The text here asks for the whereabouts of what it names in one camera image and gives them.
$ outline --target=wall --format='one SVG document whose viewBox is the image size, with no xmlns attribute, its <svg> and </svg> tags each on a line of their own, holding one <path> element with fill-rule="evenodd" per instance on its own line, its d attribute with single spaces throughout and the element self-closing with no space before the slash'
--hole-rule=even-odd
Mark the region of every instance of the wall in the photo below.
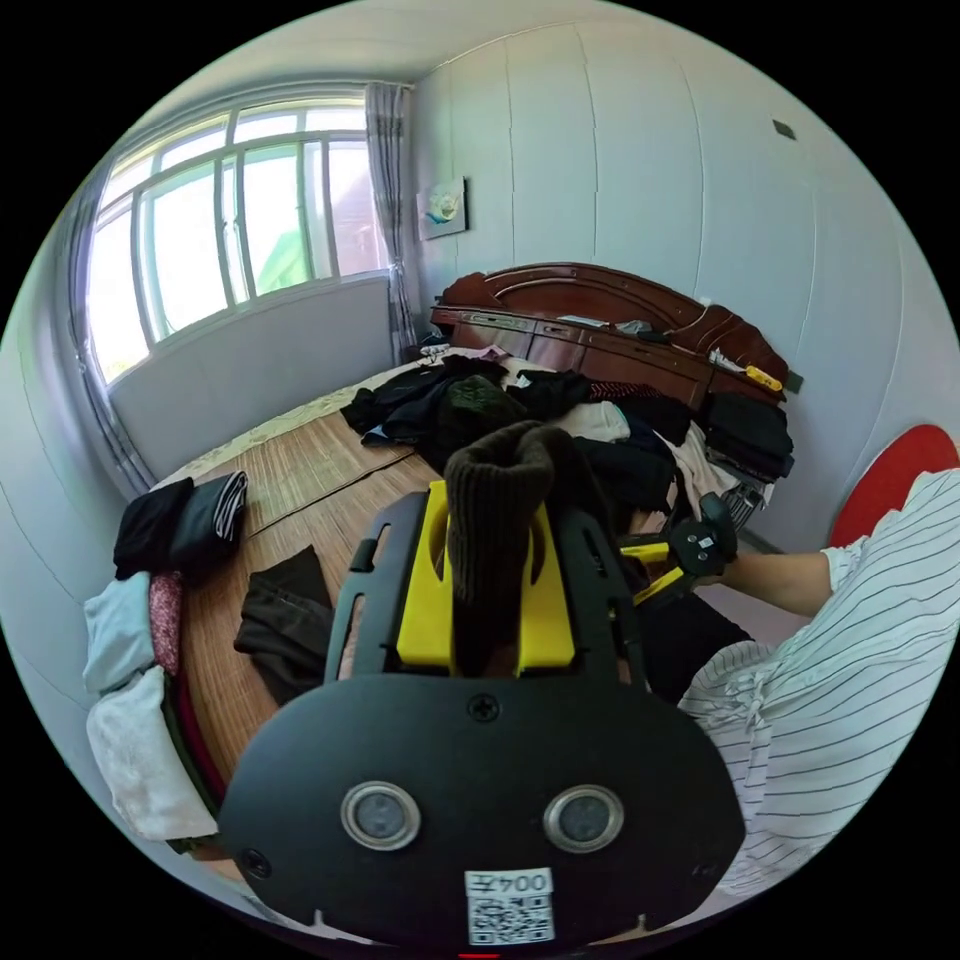
<svg viewBox="0 0 960 960">
<path fill-rule="evenodd" d="M 268 303 L 184 330 L 113 385 L 117 414 L 158 479 L 392 363 L 385 276 L 304 285 Z"/>
<path fill-rule="evenodd" d="M 798 465 L 751 524 L 769 542 L 821 546 L 906 427 L 960 433 L 956 335 L 909 230 L 839 138 L 747 64 L 638 14 L 488 44 L 415 96 L 418 184 L 467 177 L 471 223 L 421 244 L 425 305 L 474 270 L 598 263 L 729 306 L 805 378 L 786 407 Z"/>
<path fill-rule="evenodd" d="M 67 766 L 114 824 L 87 743 L 82 603 L 113 576 L 123 501 L 87 450 L 54 374 L 49 323 L 53 250 L 37 254 L 0 344 L 0 616 L 14 666 Z M 11 781 L 11 789 L 16 785 Z M 24 796 L 29 785 L 21 788 Z M 158 866 L 209 896 L 253 911 L 209 871 L 165 844 L 130 841 Z"/>
</svg>

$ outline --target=gray curtain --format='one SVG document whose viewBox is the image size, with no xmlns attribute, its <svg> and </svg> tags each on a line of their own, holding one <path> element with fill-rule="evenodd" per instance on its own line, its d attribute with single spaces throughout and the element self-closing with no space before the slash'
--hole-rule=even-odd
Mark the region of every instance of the gray curtain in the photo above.
<svg viewBox="0 0 960 960">
<path fill-rule="evenodd" d="M 87 317 L 90 249 L 100 195 L 109 174 L 110 163 L 105 160 L 74 195 L 58 225 L 59 274 L 64 285 L 61 302 L 65 306 L 72 359 L 77 363 L 84 395 L 106 441 L 112 461 L 110 465 L 123 477 L 128 490 L 139 496 L 146 493 L 157 479 L 143 462 L 113 409 L 93 349 Z"/>
<path fill-rule="evenodd" d="M 403 362 L 405 347 L 416 343 L 417 333 L 403 271 L 404 231 L 408 228 L 403 184 L 406 181 L 407 122 L 410 91 L 392 83 L 371 83 L 366 88 L 367 143 L 370 180 L 377 217 L 390 257 L 390 338 L 395 363 Z"/>
</svg>

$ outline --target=window sill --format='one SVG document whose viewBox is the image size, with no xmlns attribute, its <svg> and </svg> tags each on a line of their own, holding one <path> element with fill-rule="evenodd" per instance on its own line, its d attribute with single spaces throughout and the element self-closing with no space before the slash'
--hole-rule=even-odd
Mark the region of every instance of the window sill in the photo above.
<svg viewBox="0 0 960 960">
<path fill-rule="evenodd" d="M 297 284 L 295 287 L 288 287 L 286 290 L 278 290 L 275 293 L 265 294 L 261 297 L 257 297 L 255 300 L 248 300 L 246 303 L 238 304 L 236 307 L 231 309 L 222 310 L 220 313 L 215 313 L 213 316 L 205 317 L 203 320 L 198 320 L 189 327 L 184 327 L 182 330 L 177 330 L 169 337 L 165 337 L 163 340 L 158 341 L 151 350 L 149 356 L 144 357 L 144 359 L 139 363 L 127 370 L 124 370 L 120 376 L 107 384 L 107 390 L 113 390 L 117 384 L 123 381 L 126 377 L 135 375 L 137 370 L 140 370 L 142 367 L 150 364 L 151 362 L 161 357 L 168 356 L 175 350 L 179 350 L 181 347 L 187 346 L 193 341 L 212 333 L 214 330 L 225 327 L 236 320 L 240 320 L 245 317 L 253 317 L 261 313 L 267 313 L 270 310 L 274 310 L 278 307 L 284 307 L 288 304 L 297 303 L 300 300 L 308 300 L 310 297 L 316 297 L 329 291 L 361 286 L 368 283 L 381 283 L 386 281 L 389 275 L 389 270 L 371 270 L 367 273 L 355 273 L 349 277 L 332 277 L 325 280 L 311 280 L 307 283 Z"/>
</svg>

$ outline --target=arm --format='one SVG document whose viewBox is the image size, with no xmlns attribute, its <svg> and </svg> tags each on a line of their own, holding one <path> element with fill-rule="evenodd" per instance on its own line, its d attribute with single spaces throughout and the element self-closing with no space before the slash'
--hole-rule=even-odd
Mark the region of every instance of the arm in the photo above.
<svg viewBox="0 0 960 960">
<path fill-rule="evenodd" d="M 708 582 L 801 617 L 815 617 L 833 593 L 823 553 L 744 554 Z"/>
</svg>

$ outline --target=ceiling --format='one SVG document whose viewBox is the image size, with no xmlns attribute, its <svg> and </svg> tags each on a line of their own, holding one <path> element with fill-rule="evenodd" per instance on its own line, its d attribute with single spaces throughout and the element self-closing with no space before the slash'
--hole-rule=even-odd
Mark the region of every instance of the ceiling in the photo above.
<svg viewBox="0 0 960 960">
<path fill-rule="evenodd" d="M 637 17 L 603 0 L 354 0 L 238 47 L 181 84 L 136 126 L 239 85 L 309 74 L 415 82 L 499 37 L 573 20 Z"/>
</svg>

